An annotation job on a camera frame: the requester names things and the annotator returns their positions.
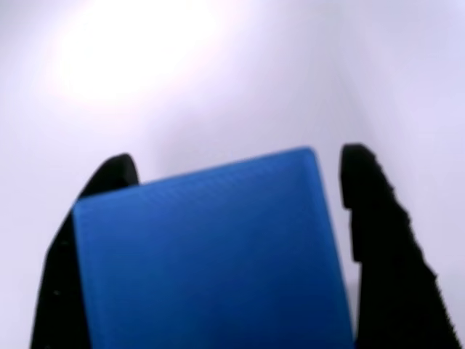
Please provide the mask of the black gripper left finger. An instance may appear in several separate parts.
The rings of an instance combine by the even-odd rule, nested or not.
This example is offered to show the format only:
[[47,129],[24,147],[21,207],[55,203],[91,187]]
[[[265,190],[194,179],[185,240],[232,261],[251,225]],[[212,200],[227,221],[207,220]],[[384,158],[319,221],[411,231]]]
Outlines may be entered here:
[[[77,199],[139,183],[133,158],[128,153],[122,153],[101,164]],[[91,347],[81,290],[72,210],[65,216],[44,259],[31,347]]]

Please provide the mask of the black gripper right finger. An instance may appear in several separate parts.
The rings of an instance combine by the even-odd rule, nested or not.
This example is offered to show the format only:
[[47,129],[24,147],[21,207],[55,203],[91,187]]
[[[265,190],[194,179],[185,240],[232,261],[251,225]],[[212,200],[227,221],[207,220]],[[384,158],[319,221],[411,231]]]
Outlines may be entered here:
[[346,144],[340,183],[360,263],[356,348],[461,348],[437,276],[375,154]]

